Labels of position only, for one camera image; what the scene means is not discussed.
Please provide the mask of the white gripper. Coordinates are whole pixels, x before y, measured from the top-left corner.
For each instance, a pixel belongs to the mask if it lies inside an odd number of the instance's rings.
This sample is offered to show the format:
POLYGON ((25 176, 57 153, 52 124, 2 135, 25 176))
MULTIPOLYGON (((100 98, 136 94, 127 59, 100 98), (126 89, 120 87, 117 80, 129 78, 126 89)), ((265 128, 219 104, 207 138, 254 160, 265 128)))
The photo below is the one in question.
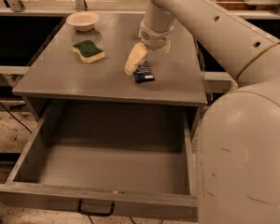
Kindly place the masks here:
POLYGON ((141 42, 138 42, 133 46, 124 66, 125 73, 128 76, 133 74, 139 64, 146 58, 147 49, 162 49, 164 52, 169 52, 171 47, 170 33, 173 29, 174 26, 170 25, 166 31, 156 32, 151 30, 143 21, 141 21, 138 32, 138 37, 141 42))

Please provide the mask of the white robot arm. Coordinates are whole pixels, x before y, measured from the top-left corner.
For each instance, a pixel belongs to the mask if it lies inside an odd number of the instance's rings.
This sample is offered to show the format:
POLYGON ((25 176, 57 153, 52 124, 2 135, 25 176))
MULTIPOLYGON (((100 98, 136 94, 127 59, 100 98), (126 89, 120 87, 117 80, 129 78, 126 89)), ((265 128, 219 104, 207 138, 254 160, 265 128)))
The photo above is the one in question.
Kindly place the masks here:
POLYGON ((174 21, 239 85, 200 123, 199 224, 280 224, 280 40, 209 0, 148 0, 126 74, 167 46, 174 21))

